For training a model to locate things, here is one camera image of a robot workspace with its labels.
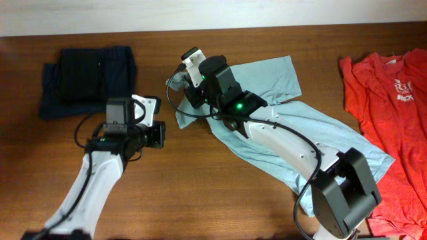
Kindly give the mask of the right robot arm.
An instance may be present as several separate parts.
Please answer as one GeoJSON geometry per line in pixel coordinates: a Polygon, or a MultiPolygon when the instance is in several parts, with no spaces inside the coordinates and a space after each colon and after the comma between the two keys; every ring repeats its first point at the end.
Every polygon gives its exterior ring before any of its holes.
{"type": "Polygon", "coordinates": [[[355,148],[345,153],[301,134],[261,97],[244,91],[223,55],[199,50],[181,56],[189,74],[185,95],[195,109],[207,104],[230,131],[272,150],[311,190],[320,228],[314,239],[355,239],[357,227],[381,203],[368,162],[355,148]]]}

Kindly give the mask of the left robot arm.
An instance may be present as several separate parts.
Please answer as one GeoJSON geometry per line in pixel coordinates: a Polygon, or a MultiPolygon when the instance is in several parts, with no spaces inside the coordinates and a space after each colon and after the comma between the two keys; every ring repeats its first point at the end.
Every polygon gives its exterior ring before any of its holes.
{"type": "Polygon", "coordinates": [[[165,122],[156,121],[159,97],[110,98],[106,120],[84,147],[79,174],[61,206],[42,230],[26,231],[23,239],[93,239],[97,222],[114,185],[134,155],[143,148],[161,149],[165,122]]]}

